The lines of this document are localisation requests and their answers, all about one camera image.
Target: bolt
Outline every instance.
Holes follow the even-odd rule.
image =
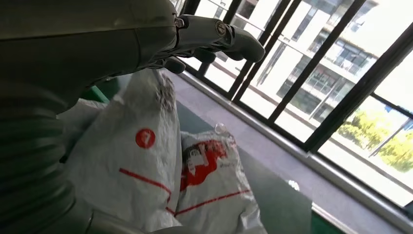
[[[185,21],[183,19],[176,19],[175,25],[177,28],[182,28],[185,26]]]
[[[226,27],[225,27],[225,24],[222,21],[217,21],[217,23],[215,25],[215,29],[217,30],[217,33],[220,37],[225,36]]]

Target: green foliage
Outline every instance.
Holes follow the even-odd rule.
[[[378,155],[397,170],[409,171],[413,168],[413,131],[398,133],[380,149]]]
[[[372,150],[390,133],[391,123],[383,111],[358,111],[351,122],[344,123],[338,132],[362,149]]]
[[[345,122],[338,133],[362,149],[373,150],[391,134],[392,123],[383,111],[357,111],[351,121]],[[378,155],[383,161],[401,172],[413,168],[413,130],[393,137]]]

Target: floor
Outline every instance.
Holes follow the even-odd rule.
[[[224,123],[241,148],[281,178],[296,181],[303,194],[345,225],[360,234],[402,233],[179,76],[170,78],[179,102],[211,125]]]

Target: building window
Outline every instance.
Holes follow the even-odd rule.
[[[240,4],[240,7],[238,7],[237,13],[242,17],[249,19],[257,3],[258,0],[243,0]]]
[[[246,21],[235,15],[231,25],[244,29],[246,26]]]
[[[340,6],[342,0],[304,0],[303,2],[331,15]]]
[[[308,10],[307,15],[304,17],[304,19],[302,20],[302,22],[300,23],[300,25],[298,26],[297,30],[291,38],[293,41],[297,41],[298,38],[300,38],[301,34],[307,28],[308,24],[310,23],[311,19],[316,14],[316,12],[317,8],[315,7],[311,7],[310,10]]]
[[[311,43],[308,51],[316,52],[324,43],[328,33],[321,31]],[[377,58],[343,40],[338,39],[324,57],[333,64],[356,75],[366,65],[372,65]]]
[[[376,6],[377,6],[377,3],[375,2],[372,2],[372,1],[365,2],[349,24],[351,31],[356,32],[364,24],[365,19],[366,19],[366,14]]]
[[[286,47],[287,47],[287,44],[281,42],[281,45],[279,45],[277,50],[274,52],[273,57],[271,58],[270,62],[264,69],[262,75],[260,76],[260,78],[258,78],[257,85],[263,84],[263,82],[267,78],[268,74],[271,72],[274,65],[277,63],[278,59],[280,58],[281,54],[284,52]]]
[[[223,11],[224,9],[222,7],[218,7],[217,11],[215,12],[214,18],[219,19]]]

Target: metal mullion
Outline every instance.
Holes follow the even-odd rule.
[[[298,147],[300,147],[300,148],[303,147],[303,142],[302,141],[300,141],[298,138],[296,138],[291,133],[287,132],[286,130],[284,130],[282,127],[280,127],[279,125],[277,125],[275,123],[267,124],[267,119],[264,116],[262,116],[260,113],[258,113],[257,111],[255,111],[254,109],[252,109],[251,107],[249,107],[248,105],[243,103],[241,100],[234,101],[233,103],[235,105],[237,105],[238,107],[240,107],[241,109],[248,112],[250,115],[252,115],[255,119],[257,119],[261,123],[267,125],[269,128],[274,130],[276,133],[280,134],[281,136],[283,136],[287,140],[289,140],[292,143],[296,144]]]
[[[204,77],[210,65],[210,63],[201,63],[201,66],[199,67],[198,72],[196,73],[196,77]]]
[[[388,101],[385,98],[382,98],[381,96],[377,95],[376,93],[371,93],[370,96],[373,97],[374,99],[376,99],[377,101],[390,106],[392,109],[399,111],[400,113],[407,116],[408,118],[413,119],[413,114],[410,113],[409,111],[403,109],[401,106],[397,106],[396,104]]]
[[[413,23],[384,52],[384,54],[363,75],[344,99],[332,110],[321,125],[305,142],[305,150],[316,152],[343,124],[347,117],[376,89],[387,75],[413,49]]]
[[[180,12],[180,15],[195,15],[196,9],[198,9],[199,2],[201,0],[186,0],[184,7]]]
[[[261,61],[257,62],[252,67],[252,69],[249,72],[247,78],[243,82],[241,88],[239,89],[239,91],[235,95],[234,100],[240,100],[241,99],[241,96],[244,94],[244,92],[248,88],[251,80],[254,78],[254,76],[258,72],[259,68],[263,64],[263,62],[266,59],[266,57],[268,56],[270,50],[272,49],[272,47],[274,46],[274,44],[277,41],[278,37],[281,35],[282,31],[284,30],[284,28],[286,27],[286,25],[290,21],[291,17],[293,16],[294,12],[296,11],[296,9],[298,8],[298,5],[300,3],[301,3],[301,0],[293,0],[293,2],[291,3],[291,6],[288,8],[288,10],[285,12],[284,17],[281,19],[280,24],[275,29],[273,37],[271,37],[271,39],[268,41],[267,45],[265,46],[265,55],[264,55],[263,59],[261,59]]]
[[[282,17],[284,11],[288,7],[289,3],[291,0],[282,0],[278,7],[275,9],[274,15],[271,17],[270,21],[268,22],[264,32],[261,34],[260,38],[258,41],[261,43],[261,45],[264,46],[264,44],[267,42],[269,36],[271,35],[271,32],[274,30],[275,26],[277,25],[278,21]],[[242,84],[244,77],[248,74],[249,70],[251,69],[252,65],[254,65],[253,62],[247,61],[244,66],[242,67],[240,74],[237,76],[235,79],[234,83],[232,84],[231,88],[228,91],[228,95],[232,98],[234,97],[235,93],[237,92],[238,88]]]
[[[288,90],[287,94],[278,104],[275,111],[271,114],[269,121],[274,122],[278,118],[278,116],[280,116],[280,114],[286,108],[287,104],[293,99],[294,95],[299,91],[301,86],[304,84],[304,82],[307,80],[307,78],[310,76],[313,70],[317,67],[317,65],[320,63],[321,59],[323,59],[330,47],[340,37],[340,34],[347,27],[348,23],[351,22],[351,19],[356,15],[357,11],[365,3],[365,1],[366,0],[358,0],[354,1],[353,4],[351,4],[344,16],[341,18],[340,22],[338,22],[337,26],[330,33],[330,35],[321,45],[319,50],[314,54],[313,58],[310,60],[310,62],[308,62],[307,66],[301,72],[300,76],[297,78],[297,80]]]
[[[192,66],[188,65],[186,62],[180,60],[181,62],[183,62],[185,64],[185,70],[188,71],[189,73],[191,73],[191,75],[196,76],[197,74],[197,70],[195,68],[193,68]]]
[[[224,19],[222,20],[226,24],[230,24],[232,19],[237,13],[238,7],[241,5],[242,0],[232,0],[231,4],[229,5],[228,11],[226,12]]]

